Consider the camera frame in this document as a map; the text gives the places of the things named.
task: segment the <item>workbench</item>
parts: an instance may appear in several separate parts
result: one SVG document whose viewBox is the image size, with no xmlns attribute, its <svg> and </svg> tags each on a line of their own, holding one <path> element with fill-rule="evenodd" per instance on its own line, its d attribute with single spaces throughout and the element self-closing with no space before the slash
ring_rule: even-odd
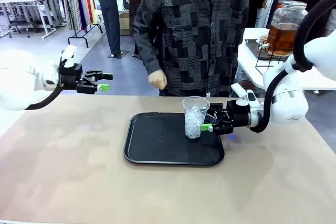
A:
<svg viewBox="0 0 336 224">
<path fill-rule="evenodd" d="M 226 98 L 209 98 L 226 102 Z M 336 156 L 307 121 L 222 136 L 208 168 L 134 165 L 131 118 L 183 98 L 61 95 L 0 138 L 0 219 L 98 224 L 334 224 Z"/>
<path fill-rule="evenodd" d="M 44 13 L 41 5 L 44 5 L 45 14 L 49 24 L 44 20 Z M 6 9 L 9 9 L 12 16 L 14 16 L 13 8 L 17 8 L 19 14 L 23 14 L 27 22 L 30 22 L 31 18 L 33 21 L 42 22 L 41 25 L 37 25 L 37 27 L 45 30 L 46 34 L 41 37 L 42 39 L 53 34 L 56 31 L 56 27 L 61 26 L 64 23 L 64 19 L 60 12 L 59 0 L 0 0 L 0 9 L 2 9 L 5 15 L 7 25 L 10 25 L 11 18 Z"/>
<path fill-rule="evenodd" d="M 250 78 L 252 83 L 264 88 L 262 75 L 267 71 L 267 67 L 259 67 L 256 69 L 257 58 L 250 51 L 245 43 L 245 39 L 260 38 L 261 34 L 267 34 L 266 28 L 246 28 L 244 32 L 244 41 L 238 48 L 238 63 Z M 270 65 L 278 64 L 278 60 L 272 60 Z M 269 60 L 260 60 L 258 65 L 268 66 Z M 298 73 L 299 83 L 303 90 L 336 90 L 336 81 L 330 80 L 320 74 L 315 67 L 304 73 Z"/>
</svg>

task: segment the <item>hand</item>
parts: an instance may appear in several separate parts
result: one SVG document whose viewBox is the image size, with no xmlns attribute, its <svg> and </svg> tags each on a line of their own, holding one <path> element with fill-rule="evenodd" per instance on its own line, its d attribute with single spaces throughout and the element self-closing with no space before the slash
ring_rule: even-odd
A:
<svg viewBox="0 0 336 224">
<path fill-rule="evenodd" d="M 263 7 L 264 9 L 267 8 L 267 1 L 268 1 L 268 0 L 264 0 L 264 2 L 262 3 L 262 7 Z"/>
<path fill-rule="evenodd" d="M 167 85 L 167 77 L 161 69 L 152 72 L 148 76 L 148 81 L 152 86 L 161 90 L 163 90 Z"/>
</svg>

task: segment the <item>plastic cup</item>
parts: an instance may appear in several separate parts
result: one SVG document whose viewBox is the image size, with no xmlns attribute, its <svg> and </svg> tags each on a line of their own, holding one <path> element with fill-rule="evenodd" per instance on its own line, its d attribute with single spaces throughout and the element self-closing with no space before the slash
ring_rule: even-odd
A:
<svg viewBox="0 0 336 224">
<path fill-rule="evenodd" d="M 210 103 L 202 97 L 187 97 L 182 104 L 185 109 L 185 136 L 189 139 L 196 139 L 201 136 L 201 125 L 204 123 Z"/>
</svg>

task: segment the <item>amber liquid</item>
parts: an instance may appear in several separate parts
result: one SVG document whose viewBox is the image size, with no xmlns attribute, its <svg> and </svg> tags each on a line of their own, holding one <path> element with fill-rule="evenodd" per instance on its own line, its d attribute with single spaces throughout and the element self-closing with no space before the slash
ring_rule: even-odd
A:
<svg viewBox="0 0 336 224">
<path fill-rule="evenodd" d="M 298 25 L 293 23 L 271 24 L 268 33 L 268 53 L 275 56 L 288 56 L 293 51 L 294 38 Z"/>
</svg>

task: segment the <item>patterned shirt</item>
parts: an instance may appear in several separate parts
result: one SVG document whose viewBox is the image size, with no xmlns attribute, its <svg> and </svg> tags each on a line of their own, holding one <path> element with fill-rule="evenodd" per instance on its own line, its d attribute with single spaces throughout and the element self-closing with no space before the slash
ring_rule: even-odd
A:
<svg viewBox="0 0 336 224">
<path fill-rule="evenodd" d="M 227 97 L 247 15 L 248 0 L 142 0 L 134 39 L 148 74 L 166 74 L 169 93 Z"/>
</svg>

